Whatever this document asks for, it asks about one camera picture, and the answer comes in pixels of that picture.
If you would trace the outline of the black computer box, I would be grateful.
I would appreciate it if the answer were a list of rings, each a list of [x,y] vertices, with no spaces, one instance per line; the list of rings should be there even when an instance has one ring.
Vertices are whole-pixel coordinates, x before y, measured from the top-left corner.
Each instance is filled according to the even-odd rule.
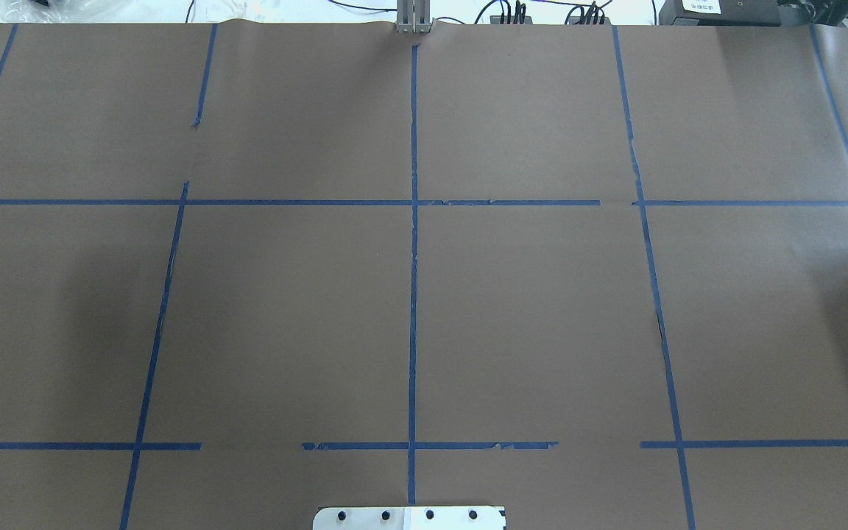
[[[665,1],[660,26],[780,27],[777,1]]]

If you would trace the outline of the crumpled clear plastic wrap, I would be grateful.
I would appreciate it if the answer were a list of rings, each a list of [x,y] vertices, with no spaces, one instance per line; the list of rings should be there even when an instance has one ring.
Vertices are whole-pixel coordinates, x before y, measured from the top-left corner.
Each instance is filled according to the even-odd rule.
[[[6,1],[3,23],[90,24],[108,21],[128,1]]]

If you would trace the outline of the aluminium frame post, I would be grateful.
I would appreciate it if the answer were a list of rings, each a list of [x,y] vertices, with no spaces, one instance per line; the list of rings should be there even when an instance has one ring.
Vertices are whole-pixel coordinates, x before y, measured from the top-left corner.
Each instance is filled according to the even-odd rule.
[[[398,34],[428,34],[433,30],[430,0],[397,0],[396,30]]]

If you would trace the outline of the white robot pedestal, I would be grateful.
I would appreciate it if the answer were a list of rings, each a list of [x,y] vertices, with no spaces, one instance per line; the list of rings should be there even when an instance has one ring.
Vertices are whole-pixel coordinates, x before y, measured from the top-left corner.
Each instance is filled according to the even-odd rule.
[[[506,529],[497,506],[346,506],[317,511],[313,529]]]

